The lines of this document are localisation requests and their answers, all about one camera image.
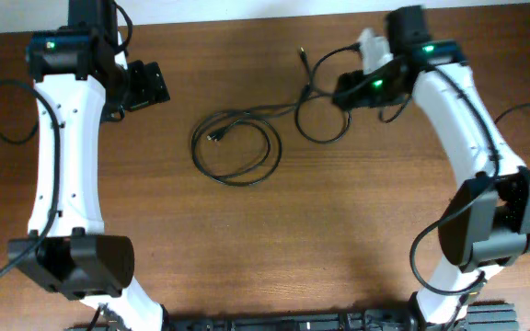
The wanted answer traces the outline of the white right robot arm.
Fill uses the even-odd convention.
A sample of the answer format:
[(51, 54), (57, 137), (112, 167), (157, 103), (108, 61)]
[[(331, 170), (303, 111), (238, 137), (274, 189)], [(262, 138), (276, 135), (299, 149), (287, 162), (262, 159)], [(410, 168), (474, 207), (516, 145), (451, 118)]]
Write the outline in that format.
[(365, 29), (352, 49), (361, 70), (343, 74), (339, 108), (403, 109), (428, 118), (455, 174), (456, 193), (432, 230), (442, 258), (403, 309), (368, 310), (366, 330), (515, 330), (509, 303), (480, 303), (495, 275), (530, 252), (530, 167), (505, 142), (453, 40), (434, 40), (420, 6), (386, 16), (386, 34)]

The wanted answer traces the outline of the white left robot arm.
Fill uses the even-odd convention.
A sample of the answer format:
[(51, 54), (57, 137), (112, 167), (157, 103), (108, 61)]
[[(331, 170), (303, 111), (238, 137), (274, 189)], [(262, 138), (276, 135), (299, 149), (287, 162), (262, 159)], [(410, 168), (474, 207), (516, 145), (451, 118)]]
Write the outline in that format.
[(35, 33), (29, 91), (39, 111), (36, 199), (28, 234), (8, 244), (11, 265), (48, 292), (97, 309), (120, 330), (165, 330), (166, 308), (134, 276), (132, 241), (107, 235), (98, 198), (105, 122), (168, 101), (156, 63), (129, 61), (113, 1), (73, 1), (67, 23)]

